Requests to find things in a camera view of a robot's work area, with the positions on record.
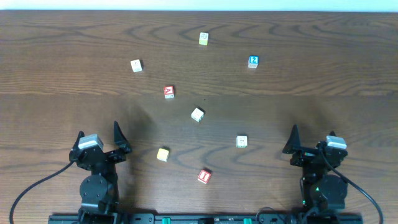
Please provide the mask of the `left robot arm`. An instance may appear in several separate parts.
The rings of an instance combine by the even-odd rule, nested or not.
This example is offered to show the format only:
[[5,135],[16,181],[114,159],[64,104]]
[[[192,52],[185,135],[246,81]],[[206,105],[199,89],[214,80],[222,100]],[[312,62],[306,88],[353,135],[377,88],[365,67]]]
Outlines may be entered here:
[[117,149],[103,151],[103,142],[96,134],[85,136],[80,131],[69,153],[70,162],[90,171],[80,185],[81,207],[78,223],[128,223],[128,215],[118,210],[119,190],[116,164],[124,162],[132,149],[114,122],[114,142]]

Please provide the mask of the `red letter I block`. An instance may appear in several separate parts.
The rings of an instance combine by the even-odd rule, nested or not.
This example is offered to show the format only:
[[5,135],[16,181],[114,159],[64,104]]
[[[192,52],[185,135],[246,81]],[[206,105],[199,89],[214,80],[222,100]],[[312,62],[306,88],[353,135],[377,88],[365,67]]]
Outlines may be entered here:
[[204,184],[207,184],[210,178],[211,178],[211,173],[202,169],[197,177],[197,180]]

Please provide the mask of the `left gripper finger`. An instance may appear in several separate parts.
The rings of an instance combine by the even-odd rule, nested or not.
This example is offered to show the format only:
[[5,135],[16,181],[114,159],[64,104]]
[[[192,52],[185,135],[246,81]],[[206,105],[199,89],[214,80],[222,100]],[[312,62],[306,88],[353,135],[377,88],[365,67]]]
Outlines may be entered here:
[[114,122],[114,142],[123,153],[130,153],[132,151],[131,145],[121,131],[117,121]]
[[78,144],[80,142],[80,139],[83,138],[84,136],[85,136],[84,132],[83,131],[79,131],[77,139],[76,139],[76,141],[75,141],[75,143],[73,145],[74,149],[78,149]]

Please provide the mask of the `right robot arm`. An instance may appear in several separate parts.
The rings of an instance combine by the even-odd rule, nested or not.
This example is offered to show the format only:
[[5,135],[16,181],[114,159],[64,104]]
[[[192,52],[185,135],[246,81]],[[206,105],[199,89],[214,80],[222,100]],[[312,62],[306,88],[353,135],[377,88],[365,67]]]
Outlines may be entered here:
[[330,174],[348,155],[343,138],[330,132],[313,148],[301,145],[299,129],[292,127],[282,152],[290,154],[290,164],[302,168],[300,190],[303,210],[291,216],[291,223],[338,223],[337,210],[345,208],[348,184],[338,175]]

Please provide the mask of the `red letter A block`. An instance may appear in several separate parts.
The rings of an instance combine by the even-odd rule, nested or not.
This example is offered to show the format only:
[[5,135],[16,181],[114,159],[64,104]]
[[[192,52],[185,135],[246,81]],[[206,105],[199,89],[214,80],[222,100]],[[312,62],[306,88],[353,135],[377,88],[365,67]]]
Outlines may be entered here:
[[174,87],[172,85],[164,87],[164,96],[166,99],[174,98]]

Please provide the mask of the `blue number 2 block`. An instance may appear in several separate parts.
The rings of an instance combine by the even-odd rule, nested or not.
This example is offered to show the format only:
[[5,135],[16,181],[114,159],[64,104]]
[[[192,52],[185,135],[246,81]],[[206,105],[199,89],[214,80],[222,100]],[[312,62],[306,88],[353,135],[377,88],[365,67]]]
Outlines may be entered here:
[[259,65],[259,57],[257,55],[250,55],[248,59],[248,68],[257,68]]

